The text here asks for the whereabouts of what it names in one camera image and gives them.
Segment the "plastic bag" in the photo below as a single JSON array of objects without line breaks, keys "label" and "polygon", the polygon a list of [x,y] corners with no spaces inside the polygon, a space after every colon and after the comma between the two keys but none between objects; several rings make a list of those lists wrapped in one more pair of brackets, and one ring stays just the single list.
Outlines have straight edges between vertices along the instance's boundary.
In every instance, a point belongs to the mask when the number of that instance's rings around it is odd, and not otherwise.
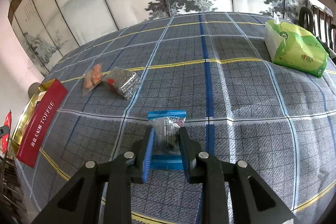
[{"label": "plastic bag", "polygon": [[265,24],[265,43],[272,62],[321,77],[328,61],[328,53],[314,35],[289,22],[274,20]]},{"label": "plastic bag", "polygon": [[83,96],[87,95],[101,80],[101,64],[96,64],[84,76]]},{"label": "plastic bag", "polygon": [[133,97],[141,83],[139,76],[134,72],[119,67],[114,67],[107,73],[103,82],[108,84],[110,89],[126,100]]},{"label": "plastic bag", "polygon": [[153,152],[156,155],[180,155],[180,127],[184,126],[186,112],[166,110],[148,112],[148,121],[154,128]]}]

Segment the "yellow stripe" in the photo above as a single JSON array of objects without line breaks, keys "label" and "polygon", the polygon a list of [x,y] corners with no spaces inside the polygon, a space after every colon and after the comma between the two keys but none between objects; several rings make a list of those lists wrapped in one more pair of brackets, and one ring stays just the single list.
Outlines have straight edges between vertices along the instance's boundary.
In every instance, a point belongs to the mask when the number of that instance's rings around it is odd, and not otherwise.
[{"label": "yellow stripe", "polygon": [[327,73],[331,73],[331,74],[333,74],[333,75],[336,75],[336,71],[333,71],[333,70],[327,70],[327,69],[325,69],[324,71],[326,71]]},{"label": "yellow stripe", "polygon": [[164,223],[164,224],[176,224],[174,222],[168,222],[168,221],[164,221],[164,220],[155,219],[155,218],[144,216],[144,215],[141,215],[141,214],[135,213],[135,212],[132,212],[132,219],[140,221],[140,222],[145,223],[145,224],[162,224],[162,223]]},{"label": "yellow stripe", "polygon": [[227,64],[233,62],[243,62],[243,61],[263,61],[259,58],[232,58],[232,59],[225,59],[225,60],[218,60],[218,59],[207,59],[208,62],[217,62],[219,64]]},{"label": "yellow stripe", "polygon": [[[182,24],[170,25],[169,27],[178,27],[178,26],[193,25],[193,24],[199,24],[199,23],[200,23],[200,22],[182,23]],[[202,21],[201,23],[233,23],[233,22],[232,22],[232,21]],[[253,25],[264,25],[264,24],[253,23],[253,22],[236,22],[236,23],[240,23],[240,24],[253,24]],[[166,26],[158,27],[158,28],[153,28],[153,29],[148,29],[148,30],[143,30],[143,31],[139,31],[139,32],[128,33],[128,34],[122,35],[121,37],[116,37],[116,38],[113,38],[113,39],[104,41],[104,42],[102,42],[102,43],[99,43],[99,44],[97,44],[97,45],[94,45],[94,46],[92,46],[92,47],[90,47],[90,48],[85,49],[84,51],[89,50],[89,49],[91,49],[91,48],[93,48],[93,47],[97,47],[97,46],[99,46],[99,45],[102,45],[102,44],[111,42],[111,41],[113,41],[113,40],[117,40],[117,39],[119,39],[119,38],[127,37],[127,36],[132,35],[132,34],[137,34],[137,33],[141,33],[141,32],[155,31],[155,30],[164,29],[164,28],[166,28]],[[67,57],[66,59],[72,58],[72,57],[74,57],[74,56],[76,56],[76,55],[78,55],[78,54],[81,54],[81,53],[83,53],[83,52],[76,53],[76,54],[74,54],[74,55],[72,55],[72,56],[70,56],[70,57]]]},{"label": "yellow stripe", "polygon": [[[233,63],[233,62],[263,61],[263,60],[259,59],[259,58],[232,58],[232,59],[225,59],[225,60],[207,59],[207,61],[208,62],[217,62],[219,64],[227,64],[227,63]],[[194,61],[184,61],[184,62],[179,62],[179,63],[150,66],[150,67],[148,67],[148,69],[179,67],[179,66],[184,66],[184,65],[200,64],[200,63],[203,63],[203,62],[204,62],[204,59],[194,60]],[[130,69],[127,69],[127,70],[138,71],[138,70],[143,70],[145,68],[146,67],[137,67],[137,68],[130,68]],[[110,72],[110,70],[106,71],[106,72],[103,72],[102,74],[105,75],[109,72]],[[64,80],[64,81],[61,81],[61,83],[66,83],[66,82],[76,80],[76,79],[81,79],[81,78],[84,78],[84,76],[79,76],[79,77],[71,78],[71,79],[68,79],[68,80]]]},{"label": "yellow stripe", "polygon": [[[66,181],[70,180],[70,176],[67,175],[66,173],[64,173],[58,166],[57,164],[43,151],[42,148],[40,148],[40,152],[43,155],[43,157],[50,163],[50,165],[56,170],[57,174],[59,174],[62,178],[64,178]],[[104,198],[101,199],[101,203],[103,205],[105,205],[106,200]],[[147,223],[147,224],[175,224],[173,222],[167,222],[167,221],[163,221],[163,220],[159,220],[159,219],[155,219],[155,218],[151,218],[148,216],[144,216],[135,212],[131,212],[132,214],[132,219],[137,220],[137,221],[141,221],[143,223]]]},{"label": "yellow stripe", "polygon": [[310,205],[312,205],[314,202],[318,201],[326,193],[328,193],[333,188],[333,186],[335,186],[335,183],[336,183],[336,180],[332,184],[330,184],[327,188],[325,188],[322,192],[318,193],[317,195],[313,196],[311,199],[309,199],[306,202],[304,202],[301,205],[299,205],[295,209],[295,211],[296,212],[302,211],[302,210],[306,209],[307,207],[309,207]]},{"label": "yellow stripe", "polygon": [[[43,151],[42,148],[40,148],[40,152],[44,156],[44,158],[50,163],[50,165],[56,170],[56,172],[62,178],[64,178],[66,181],[70,180],[70,176],[67,175],[66,173],[64,173],[57,166],[57,164]],[[312,205],[313,203],[315,203],[316,201],[318,201],[320,198],[322,198],[326,193],[328,193],[333,188],[333,186],[335,186],[335,184],[336,184],[336,180],[333,183],[331,183],[327,188],[325,188],[323,191],[321,191],[320,193],[316,194],[315,196],[313,196],[311,199],[307,200],[306,202],[300,204],[294,210],[296,212],[299,212],[299,211],[302,211],[302,210],[306,209],[307,207],[309,207],[310,205]],[[102,202],[103,205],[105,205],[106,200],[104,198],[102,198],[101,202]],[[137,220],[137,221],[141,221],[141,222],[146,223],[146,224],[160,224],[160,223],[175,224],[173,222],[167,222],[167,221],[163,221],[163,220],[147,217],[147,216],[141,215],[139,213],[135,213],[135,212],[132,212],[132,219]]]},{"label": "yellow stripe", "polygon": [[50,165],[56,170],[57,174],[59,174],[62,178],[64,178],[66,181],[70,179],[70,176],[64,173],[57,164],[43,151],[42,148],[40,148],[41,154],[44,156],[44,158],[50,163]]}]

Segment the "transparent bag with silver contents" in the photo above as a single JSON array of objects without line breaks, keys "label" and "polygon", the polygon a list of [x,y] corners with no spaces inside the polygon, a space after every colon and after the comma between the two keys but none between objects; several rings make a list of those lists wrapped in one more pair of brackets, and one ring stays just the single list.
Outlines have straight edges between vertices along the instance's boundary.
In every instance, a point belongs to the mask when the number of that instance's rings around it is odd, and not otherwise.
[{"label": "transparent bag with silver contents", "polygon": [[139,76],[134,71],[119,67],[114,67],[107,73],[103,82],[107,83],[112,91],[126,100],[133,97],[141,83]]},{"label": "transparent bag with silver contents", "polygon": [[166,110],[148,112],[148,121],[154,128],[155,155],[180,155],[178,130],[184,126],[186,112]]}]

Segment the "blue stripe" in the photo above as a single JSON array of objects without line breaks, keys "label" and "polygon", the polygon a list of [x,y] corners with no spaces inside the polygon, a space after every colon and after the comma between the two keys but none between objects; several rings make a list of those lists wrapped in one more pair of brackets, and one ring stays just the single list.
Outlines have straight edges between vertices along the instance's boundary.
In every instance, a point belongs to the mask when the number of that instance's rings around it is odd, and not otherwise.
[{"label": "blue stripe", "polygon": [[76,122],[75,122],[75,124],[74,124],[74,126],[73,126],[73,128],[72,128],[72,130],[71,130],[70,136],[69,136],[69,138],[68,138],[68,140],[67,140],[67,143],[65,144],[63,153],[64,153],[64,151],[65,151],[65,149],[66,149],[66,147],[67,147],[67,145],[68,145],[68,143],[69,143],[69,141],[70,141],[70,139],[71,139],[72,134],[73,134],[74,131],[75,131],[75,127],[76,127],[76,125],[78,124],[79,118],[80,118],[80,116],[78,116],[78,118],[77,118],[77,120],[76,120]]},{"label": "blue stripe", "polygon": [[208,124],[209,127],[209,154],[214,155],[215,154],[215,125],[214,124]]},{"label": "blue stripe", "polygon": [[[199,30],[201,32],[201,42],[202,42],[202,52],[204,60],[208,59],[208,50],[205,43],[205,36],[203,30],[203,24],[201,15],[198,14],[199,20]],[[211,72],[210,72],[210,64],[209,62],[204,62],[204,74],[205,74],[205,92],[206,92],[206,116],[213,117],[213,94],[212,94],[212,81],[211,81]]]},{"label": "blue stripe", "polygon": [[[214,116],[213,110],[213,93],[212,93],[212,81],[211,81],[211,72],[210,64],[206,62],[206,59],[209,58],[208,50],[205,43],[204,29],[202,24],[201,14],[198,14],[199,21],[199,30],[201,32],[201,42],[202,42],[202,53],[204,58],[204,75],[205,75],[205,94],[206,94],[206,116],[208,117],[208,124],[205,127],[205,150],[210,154],[214,154],[214,143],[215,143],[215,125],[209,124],[209,117]],[[199,224],[202,219],[202,194],[201,200],[198,205],[198,213],[196,218],[196,224]]]},{"label": "blue stripe", "polygon": [[[310,79],[310,81],[317,86],[317,88],[320,90],[321,94],[322,94],[322,98],[323,98],[323,105],[324,105],[324,111],[327,112],[327,103],[326,103],[326,97],[322,91],[322,89],[318,86],[318,84],[316,84],[314,82],[314,80],[311,78],[311,76],[309,74],[307,74],[308,78]],[[333,137],[333,143],[334,143],[334,152],[335,152],[335,156],[336,156],[336,142],[335,142],[335,134],[334,134],[334,127],[333,127],[333,123],[331,121],[330,116],[327,114],[327,118],[328,118],[328,123],[329,123],[329,127],[330,127],[330,131],[331,131],[331,135]]]},{"label": "blue stripe", "polygon": [[260,24],[263,24],[260,20],[258,20],[256,17],[254,17],[253,15],[249,14],[250,16],[252,16],[256,21],[258,21]]},{"label": "blue stripe", "polygon": [[[147,23],[143,25],[143,27],[140,29],[139,32],[141,32],[142,29],[143,29],[146,25],[147,25]],[[137,32],[137,33],[131,38],[131,40],[127,43],[127,45],[125,46],[125,48],[132,42],[132,40],[138,35],[139,32]],[[115,58],[115,60],[112,62],[112,64],[109,66],[109,68],[108,68],[107,70],[110,70],[110,68],[112,67],[112,65],[114,64],[114,62],[118,59],[119,55],[124,51],[125,48],[123,48],[123,49],[120,51],[120,53],[118,53],[117,57]]]}]

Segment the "white wall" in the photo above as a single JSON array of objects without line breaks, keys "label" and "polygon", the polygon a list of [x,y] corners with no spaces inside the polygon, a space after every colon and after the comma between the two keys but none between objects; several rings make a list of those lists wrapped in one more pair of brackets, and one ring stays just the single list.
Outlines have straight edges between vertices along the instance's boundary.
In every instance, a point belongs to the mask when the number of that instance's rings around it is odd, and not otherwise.
[{"label": "white wall", "polygon": [[17,40],[8,20],[11,0],[0,0],[0,125],[11,109],[12,130],[28,103],[28,88],[42,82],[43,76],[31,62]]}]

